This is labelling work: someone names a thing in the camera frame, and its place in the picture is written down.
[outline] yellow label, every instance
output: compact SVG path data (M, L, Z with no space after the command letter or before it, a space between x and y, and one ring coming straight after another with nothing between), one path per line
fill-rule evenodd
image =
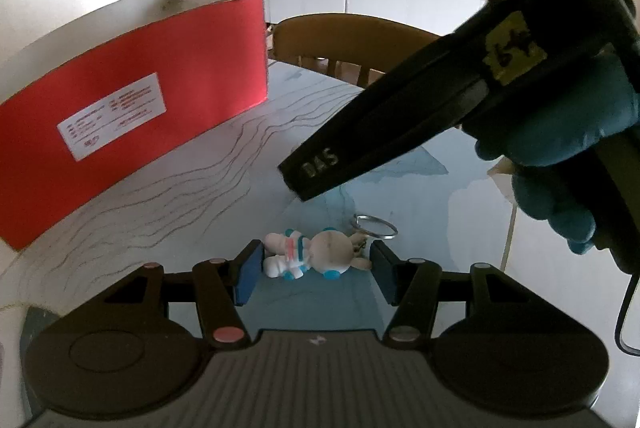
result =
M546 59L546 52L533 41L522 12L513 12L493 28L485 39L486 63L502 85Z

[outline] table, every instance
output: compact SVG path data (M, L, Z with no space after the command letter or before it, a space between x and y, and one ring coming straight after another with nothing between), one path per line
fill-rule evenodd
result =
M473 139L459 130L306 203L287 189L278 163L359 91L272 63L268 101L175 148L0 259L0 411L13 419L8 426L25 419L18 355L27 307L63 315L145 262L189 271L212 257L232 259L270 231L349 231L357 212L398 227L387 243L402 259L423 257L446 271L478 261L499 266L512 206L486 174L492 163L478 159ZM371 275L355 269L335 281L313 271L296 281L263 277L239 309L252 335L258 328L382 332L393 311ZM443 311L435 331L463 316L455 305ZM172 305L170 317L197 330L194 307ZM39 316L30 318L36 329Z

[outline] blue glove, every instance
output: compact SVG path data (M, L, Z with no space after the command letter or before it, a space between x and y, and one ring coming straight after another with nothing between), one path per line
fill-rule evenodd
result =
M638 94L615 54L601 53L583 62L572 78L566 91L547 106L513 126L502 123L500 131L482 135L476 152L485 160L505 155L524 167L512 182L518 205L530 217L548 220L569 248L582 254L593 246L593 214L545 167L636 125L640 114Z

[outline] black cable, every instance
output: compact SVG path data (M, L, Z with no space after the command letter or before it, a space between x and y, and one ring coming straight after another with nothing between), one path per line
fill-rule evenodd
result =
M638 281L640 281L640 273L631 275L629 285L626 286L625 297L622 299L622 305L620 306L620 312L618 313L618 319L616 321L616 330L614 332L616 345L622 352L629 356L640 356L640 349L629 347L622 340L622 328L625 326L626 314L629 311L629 305L636 292L636 287L638 287Z

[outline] red box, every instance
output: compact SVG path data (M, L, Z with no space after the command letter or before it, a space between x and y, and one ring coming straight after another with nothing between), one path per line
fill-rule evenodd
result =
M27 46L0 65L0 237L263 102L266 62L262 0L122 0Z

